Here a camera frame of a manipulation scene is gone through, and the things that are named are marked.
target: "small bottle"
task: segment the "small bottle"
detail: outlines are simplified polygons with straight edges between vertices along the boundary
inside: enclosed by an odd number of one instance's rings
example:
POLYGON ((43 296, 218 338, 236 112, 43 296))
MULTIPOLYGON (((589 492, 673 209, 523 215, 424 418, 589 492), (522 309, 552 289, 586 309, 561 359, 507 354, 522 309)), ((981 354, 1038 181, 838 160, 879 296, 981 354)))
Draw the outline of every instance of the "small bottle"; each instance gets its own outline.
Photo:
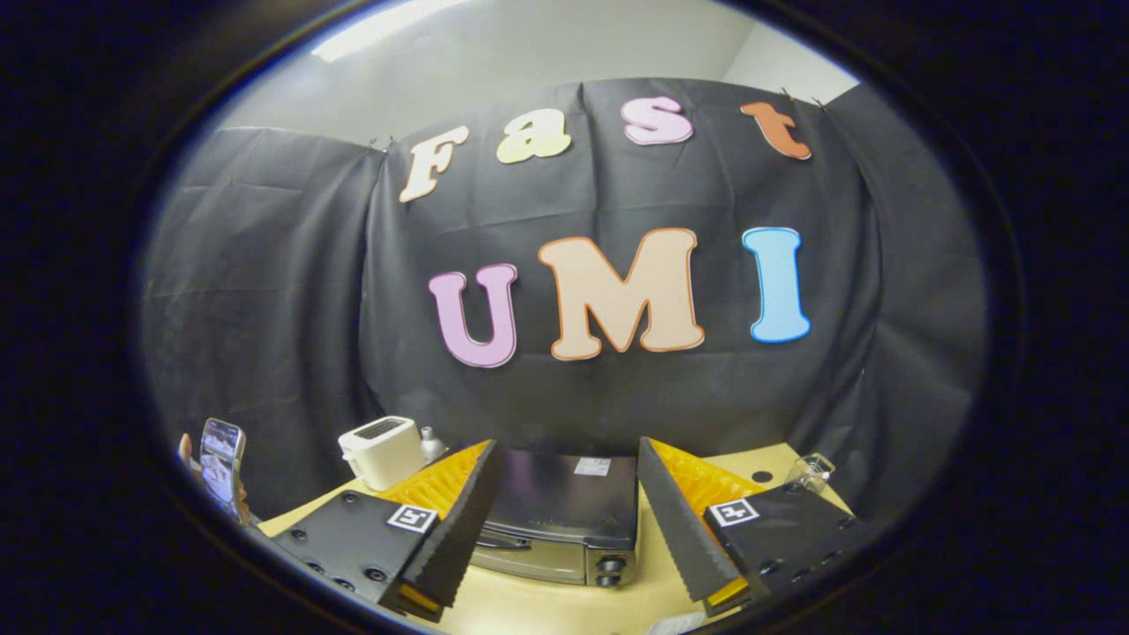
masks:
POLYGON ((443 453, 447 451, 447 446, 439 441, 439 437, 435 436, 435 430, 431 429, 431 426, 420 428, 420 447, 423 450, 425 464, 435 462, 436 459, 443 456, 443 453))
POLYGON ((819 452, 800 456, 796 459, 791 471, 788 473, 788 478, 784 484, 785 492, 808 489, 815 494, 821 494, 833 471, 835 471, 835 466, 819 452))

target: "wooden table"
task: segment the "wooden table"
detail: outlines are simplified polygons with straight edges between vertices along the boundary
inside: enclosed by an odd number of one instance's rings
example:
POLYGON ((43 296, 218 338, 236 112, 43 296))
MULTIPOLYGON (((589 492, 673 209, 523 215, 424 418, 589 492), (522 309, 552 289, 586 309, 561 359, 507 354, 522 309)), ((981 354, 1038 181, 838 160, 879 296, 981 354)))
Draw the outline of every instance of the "wooden table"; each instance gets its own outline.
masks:
MULTIPOLYGON (((795 450, 780 443, 706 461, 745 478, 754 471, 770 472, 772 480, 761 485, 771 488, 784 484, 797 458, 795 450)), ((360 480, 352 480, 296 510, 263 521, 259 528, 274 537, 345 489, 376 494, 360 480)), ((830 487, 824 488, 822 496, 850 512, 830 487)), ((471 565, 458 588, 455 606, 444 611, 438 628, 455 635, 644 635, 659 619, 701 612, 701 603, 691 602, 686 594, 641 487, 639 514, 638 569, 631 584, 620 589, 576 586, 471 565)), ((706 621, 721 619, 732 612, 706 621)))

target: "letter cutout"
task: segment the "letter cutout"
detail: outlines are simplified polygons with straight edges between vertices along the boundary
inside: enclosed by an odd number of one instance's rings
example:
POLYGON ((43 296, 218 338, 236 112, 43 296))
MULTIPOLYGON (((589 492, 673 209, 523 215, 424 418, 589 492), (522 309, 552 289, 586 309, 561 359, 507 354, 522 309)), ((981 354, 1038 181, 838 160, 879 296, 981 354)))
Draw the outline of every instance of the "letter cutout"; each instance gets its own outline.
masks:
POLYGON ((493 339, 479 342, 466 332, 463 312, 463 289, 466 277, 457 271, 440 273, 428 282, 439 311, 439 329, 447 350, 467 366, 495 368, 510 360, 517 350, 517 328, 514 324, 514 301, 509 287, 517 279, 513 264, 490 264, 479 269, 474 277, 487 289, 493 339))
POLYGON ((438 137, 415 143, 412 148, 412 167, 408 173, 408 184, 404 185, 404 191, 400 192, 400 202, 405 203, 430 194, 439 184, 431 176, 431 168, 435 168, 436 174, 446 172, 450 165, 450 156, 454 154, 455 145, 466 141, 470 136, 470 129, 460 125, 438 137))
POLYGON ((756 256, 761 281, 761 319, 751 329, 753 339, 779 342, 806 336, 812 323, 799 308, 799 233, 788 227, 755 227, 741 242, 756 256))
POLYGON ((640 146, 677 143, 694 133, 690 120, 676 114, 682 106, 669 97, 631 99, 620 108, 620 115, 630 125, 623 128, 628 139, 640 146))
POLYGON ((557 108, 527 112, 506 124, 506 137, 498 143, 498 160, 523 162, 534 155, 554 157, 564 151, 572 138, 564 133, 564 113, 557 108))
POLYGON ((546 243, 537 260, 553 270, 561 337, 552 348, 563 360, 590 359, 601 342, 592 337, 588 312, 599 323, 615 350, 631 346, 644 308, 650 323, 639 342, 647 350, 694 348, 706 332, 694 323, 690 288, 690 252, 698 237, 690 229, 653 229, 639 242, 627 280, 620 279, 603 252, 588 238, 546 243))
POLYGON ((741 112, 756 120, 756 125, 764 134, 764 140, 772 149, 786 157, 807 160, 812 158, 812 149, 793 139, 789 128, 796 128, 796 122, 786 114, 776 112, 771 104, 758 102, 741 106, 741 112))

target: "peach letter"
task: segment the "peach letter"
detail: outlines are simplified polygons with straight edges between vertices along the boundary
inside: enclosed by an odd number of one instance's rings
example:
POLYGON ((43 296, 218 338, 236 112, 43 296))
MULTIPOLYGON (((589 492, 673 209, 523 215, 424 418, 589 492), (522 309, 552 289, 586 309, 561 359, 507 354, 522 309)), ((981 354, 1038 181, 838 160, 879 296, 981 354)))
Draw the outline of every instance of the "peach letter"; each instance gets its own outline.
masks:
POLYGON ((552 346, 553 357, 574 360, 599 355, 588 312, 620 353, 631 346, 647 307, 650 323, 639 338, 645 349, 684 350, 703 342, 706 332, 694 323, 690 288, 690 252, 697 244, 690 229, 648 232, 639 242, 627 280, 588 238, 561 238, 542 246, 537 260, 553 270, 560 312, 561 337, 552 346))
POLYGON ((455 143, 466 141, 471 131, 465 125, 420 141, 412 148, 412 168, 408 173, 408 184, 400 192, 400 202, 405 203, 425 194, 430 194, 438 181, 431 177, 431 168, 436 174, 443 174, 450 165, 450 155, 455 143))
POLYGON ((741 112, 756 120, 756 125, 761 128, 764 140, 772 146, 772 149, 786 157, 806 160, 812 158, 812 150, 804 143, 796 141, 788 132, 789 128, 796 128, 796 122, 786 114, 776 112, 771 104, 758 102, 741 106, 741 112))

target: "phone screen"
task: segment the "phone screen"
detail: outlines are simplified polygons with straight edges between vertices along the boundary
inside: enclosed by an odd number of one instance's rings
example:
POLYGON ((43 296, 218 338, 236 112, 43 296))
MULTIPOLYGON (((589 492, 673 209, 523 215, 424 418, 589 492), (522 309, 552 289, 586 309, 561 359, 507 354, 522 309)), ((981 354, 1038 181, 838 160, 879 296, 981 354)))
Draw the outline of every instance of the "phone screen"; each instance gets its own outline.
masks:
POLYGON ((245 438, 238 426, 208 419, 200 443, 200 467, 209 494, 236 519, 238 512, 239 463, 245 438))

